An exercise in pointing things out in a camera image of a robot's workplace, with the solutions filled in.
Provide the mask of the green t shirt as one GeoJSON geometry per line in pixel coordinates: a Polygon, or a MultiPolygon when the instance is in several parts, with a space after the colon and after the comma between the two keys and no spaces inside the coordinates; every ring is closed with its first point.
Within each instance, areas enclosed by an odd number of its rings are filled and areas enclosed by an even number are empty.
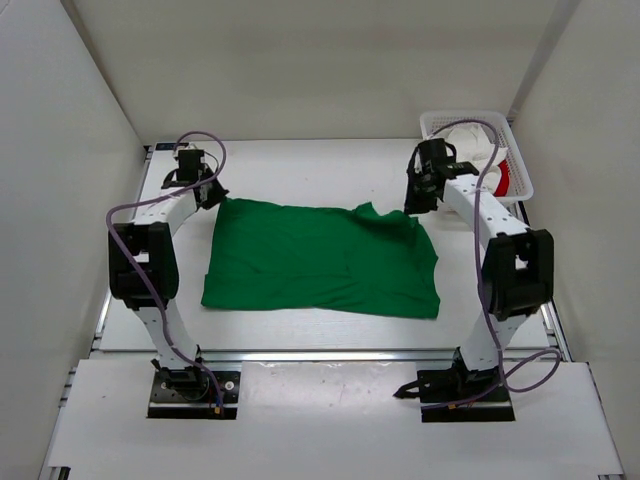
{"type": "Polygon", "coordinates": [[[424,227],[398,210],[229,199],[218,210],[201,304],[434,319],[437,262],[424,227]]]}

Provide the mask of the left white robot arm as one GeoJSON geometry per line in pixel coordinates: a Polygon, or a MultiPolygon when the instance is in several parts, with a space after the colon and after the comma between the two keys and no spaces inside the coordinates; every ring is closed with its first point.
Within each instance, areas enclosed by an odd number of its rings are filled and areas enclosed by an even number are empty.
{"type": "Polygon", "coordinates": [[[140,319],[156,348],[153,365],[167,387],[188,400],[222,404],[219,381],[204,365],[177,306],[179,269],[173,237],[187,219],[219,205],[228,191],[218,180],[225,161],[206,163],[208,152],[178,144],[177,167],[161,195],[111,208],[108,230],[109,288],[140,319]]]}

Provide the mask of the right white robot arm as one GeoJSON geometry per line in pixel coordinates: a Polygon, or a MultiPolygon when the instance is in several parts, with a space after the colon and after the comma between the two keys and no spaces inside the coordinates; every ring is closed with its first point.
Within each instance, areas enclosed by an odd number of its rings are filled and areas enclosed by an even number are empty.
{"type": "Polygon", "coordinates": [[[477,396],[500,377],[501,358],[516,331],[553,295],[554,240],[511,215],[483,185],[481,173],[456,160],[441,138],[424,140],[407,168],[404,211],[423,214],[441,203],[456,212],[474,234],[481,313],[457,348],[449,387],[460,399],[477,396]]]}

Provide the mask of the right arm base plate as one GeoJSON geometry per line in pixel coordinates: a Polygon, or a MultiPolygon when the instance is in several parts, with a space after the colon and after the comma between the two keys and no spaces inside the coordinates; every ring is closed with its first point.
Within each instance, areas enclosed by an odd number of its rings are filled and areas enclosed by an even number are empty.
{"type": "Polygon", "coordinates": [[[510,394],[498,381],[497,368],[470,372],[459,360],[448,369],[418,370],[393,396],[418,399],[423,423],[513,422],[510,394]]]}

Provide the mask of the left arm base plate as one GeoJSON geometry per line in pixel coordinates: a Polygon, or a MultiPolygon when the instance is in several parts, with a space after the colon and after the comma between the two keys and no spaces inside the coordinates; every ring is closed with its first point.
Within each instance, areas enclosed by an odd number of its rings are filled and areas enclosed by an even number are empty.
{"type": "Polygon", "coordinates": [[[169,370],[151,361],[154,377],[149,395],[149,419],[235,420],[241,387],[241,372],[214,370],[217,390],[200,369],[169,370]]]}

